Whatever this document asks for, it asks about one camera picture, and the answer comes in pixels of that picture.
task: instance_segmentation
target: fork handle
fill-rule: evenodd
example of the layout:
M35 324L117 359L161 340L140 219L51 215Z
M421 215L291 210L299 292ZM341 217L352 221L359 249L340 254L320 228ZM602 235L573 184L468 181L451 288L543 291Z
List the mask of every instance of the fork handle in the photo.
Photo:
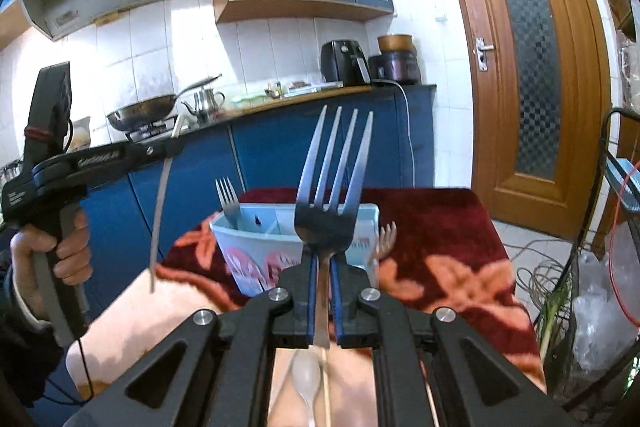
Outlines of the fork handle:
M316 285L316 313L314 319L314 346L329 349L329 263L330 257L319 261Z

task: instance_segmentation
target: white plastic spoon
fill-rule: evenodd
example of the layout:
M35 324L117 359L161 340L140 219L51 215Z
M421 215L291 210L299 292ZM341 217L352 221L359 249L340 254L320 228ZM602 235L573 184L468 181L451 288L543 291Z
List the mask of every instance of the white plastic spoon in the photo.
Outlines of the white plastic spoon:
M293 385L306 403L309 411L309 427L316 427L314 418L314 402L320 387L320 361L318 356L309 349L301 349L291 368Z

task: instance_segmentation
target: wooden door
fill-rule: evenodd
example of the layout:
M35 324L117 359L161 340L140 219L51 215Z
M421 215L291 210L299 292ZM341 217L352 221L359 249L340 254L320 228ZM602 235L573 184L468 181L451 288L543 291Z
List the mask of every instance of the wooden door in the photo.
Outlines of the wooden door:
M472 188L495 219L573 238L610 100L596 0L460 1L472 62ZM479 38L494 49L477 51Z

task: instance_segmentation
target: stainless steel teapot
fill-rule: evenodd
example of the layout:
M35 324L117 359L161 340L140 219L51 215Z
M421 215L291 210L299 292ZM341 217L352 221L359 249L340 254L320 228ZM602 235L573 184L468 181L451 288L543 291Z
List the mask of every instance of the stainless steel teapot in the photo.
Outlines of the stainless steel teapot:
M222 97L220 103L216 101L216 95ZM187 108L187 111L198 119L198 123L207 123L218 117L225 99L226 97L222 92L214 91L213 89L201 89L193 93L193 107L187 102L182 102L182 104Z

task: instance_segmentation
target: sleeve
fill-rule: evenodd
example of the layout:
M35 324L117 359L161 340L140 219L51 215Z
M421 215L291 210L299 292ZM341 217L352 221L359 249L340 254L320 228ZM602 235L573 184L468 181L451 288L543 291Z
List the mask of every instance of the sleeve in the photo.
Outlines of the sleeve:
M0 293L0 369L20 402L32 407L44 393L46 378L58 367L63 349L49 323L39 321L15 290L11 267Z

